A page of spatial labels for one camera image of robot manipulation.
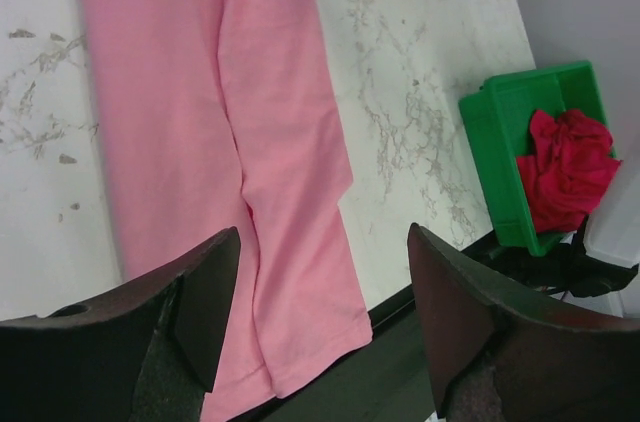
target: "red rag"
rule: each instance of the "red rag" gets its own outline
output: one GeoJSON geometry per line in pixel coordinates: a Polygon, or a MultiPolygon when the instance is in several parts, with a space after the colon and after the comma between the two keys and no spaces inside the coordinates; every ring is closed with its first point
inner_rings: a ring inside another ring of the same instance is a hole
{"type": "Polygon", "coordinates": [[[600,122],[571,109],[553,120],[537,110],[529,126],[535,155],[517,157],[536,232],[577,230],[620,166],[600,122]]]}

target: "white plastic container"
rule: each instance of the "white plastic container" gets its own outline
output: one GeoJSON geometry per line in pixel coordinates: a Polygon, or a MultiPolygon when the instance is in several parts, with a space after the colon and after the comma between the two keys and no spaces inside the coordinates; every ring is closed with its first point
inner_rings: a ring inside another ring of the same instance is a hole
{"type": "Polygon", "coordinates": [[[587,223],[587,255],[630,268],[640,263],[640,136],[587,223]]]}

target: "white marble table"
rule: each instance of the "white marble table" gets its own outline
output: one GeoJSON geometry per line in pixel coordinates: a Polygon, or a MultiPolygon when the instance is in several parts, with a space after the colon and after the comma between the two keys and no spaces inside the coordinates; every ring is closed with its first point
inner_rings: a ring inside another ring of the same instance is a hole
{"type": "Polygon", "coordinates": [[[318,0],[355,183],[341,203],[369,307],[409,284],[418,222],[462,248],[491,230],[458,111],[533,68],[516,0],[318,0]]]}
{"type": "MultiPolygon", "coordinates": [[[[533,66],[516,0],[318,0],[355,183],[341,203],[373,307],[409,283],[420,222],[458,247],[490,230],[457,110],[533,66]]],[[[0,0],[0,319],[121,281],[78,0],[0,0]]]]}

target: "green tray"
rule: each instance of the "green tray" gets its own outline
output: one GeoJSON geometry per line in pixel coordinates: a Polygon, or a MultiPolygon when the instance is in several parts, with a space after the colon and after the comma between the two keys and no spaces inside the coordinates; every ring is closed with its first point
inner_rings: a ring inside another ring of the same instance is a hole
{"type": "Polygon", "coordinates": [[[564,236],[536,234],[516,157],[533,152],[529,122],[536,109],[557,117],[568,109],[607,124],[589,62],[499,75],[460,100],[489,215],[500,245],[545,255],[564,236]]]}

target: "pink cloth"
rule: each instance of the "pink cloth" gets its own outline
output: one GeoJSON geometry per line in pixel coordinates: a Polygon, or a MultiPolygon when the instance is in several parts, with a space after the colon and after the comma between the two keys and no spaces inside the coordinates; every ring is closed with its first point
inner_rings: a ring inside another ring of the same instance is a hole
{"type": "Polygon", "coordinates": [[[337,202],[351,183],[315,0],[83,0],[129,277],[222,228],[242,255],[224,421],[371,339],[337,202]]]}

